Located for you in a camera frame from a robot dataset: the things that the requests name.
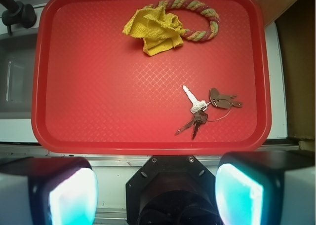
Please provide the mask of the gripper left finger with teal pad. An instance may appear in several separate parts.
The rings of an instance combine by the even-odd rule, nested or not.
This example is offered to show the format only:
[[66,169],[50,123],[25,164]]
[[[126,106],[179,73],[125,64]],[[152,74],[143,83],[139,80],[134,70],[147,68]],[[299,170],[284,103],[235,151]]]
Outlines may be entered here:
[[97,177],[83,157],[0,160],[2,225],[91,225],[97,202]]

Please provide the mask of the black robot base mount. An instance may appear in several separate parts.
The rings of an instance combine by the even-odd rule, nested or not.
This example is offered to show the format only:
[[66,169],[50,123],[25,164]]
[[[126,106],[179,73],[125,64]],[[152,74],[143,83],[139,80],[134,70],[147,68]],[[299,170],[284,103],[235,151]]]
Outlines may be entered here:
[[192,155],[152,156],[126,183],[129,225],[221,225],[215,175]]

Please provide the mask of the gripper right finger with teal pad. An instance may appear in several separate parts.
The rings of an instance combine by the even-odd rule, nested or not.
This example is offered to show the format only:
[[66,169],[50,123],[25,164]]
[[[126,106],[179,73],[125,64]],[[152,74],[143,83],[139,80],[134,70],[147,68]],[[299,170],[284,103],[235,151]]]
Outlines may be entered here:
[[316,155],[309,150],[228,152],[215,197],[226,225],[314,225]]

